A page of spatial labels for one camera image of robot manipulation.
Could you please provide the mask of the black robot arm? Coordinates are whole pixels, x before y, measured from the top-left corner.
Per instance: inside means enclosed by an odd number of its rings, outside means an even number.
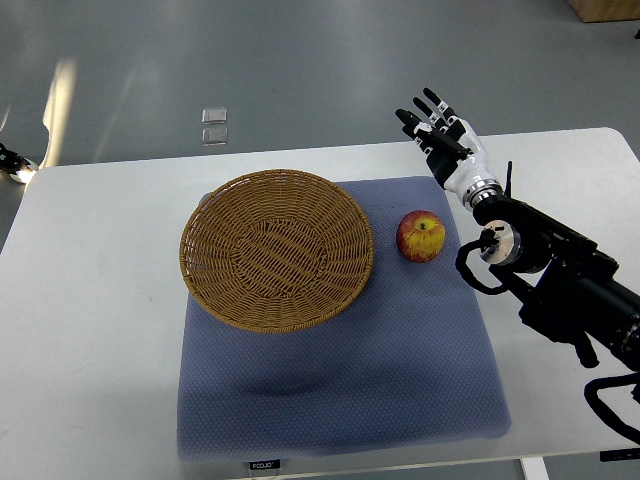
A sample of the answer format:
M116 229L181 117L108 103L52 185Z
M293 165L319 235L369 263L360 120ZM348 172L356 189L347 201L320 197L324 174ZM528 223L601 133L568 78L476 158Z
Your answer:
M572 345L584 367L599 363L594 342L626 366L626 375L587 383L584 397L605 425L638 442L638 429L599 397L621 387L639 397L639 296L615 281L616 260L584 235L512 198L510 188L488 173L464 182L461 194L483 228L458 250L455 267L463 280L486 295L513 294L523 324Z

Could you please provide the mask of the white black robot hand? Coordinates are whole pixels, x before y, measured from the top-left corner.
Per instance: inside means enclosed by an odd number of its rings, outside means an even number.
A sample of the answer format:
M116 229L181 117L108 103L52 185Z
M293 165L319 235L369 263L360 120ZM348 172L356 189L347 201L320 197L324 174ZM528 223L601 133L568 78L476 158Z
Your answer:
M435 92L425 88L424 97L413 99L422 114L398 109L402 131L425 155L429 170L444 190L455 194L471 211L484 199L503 193L500 182L488 169L488 156L470 124Z

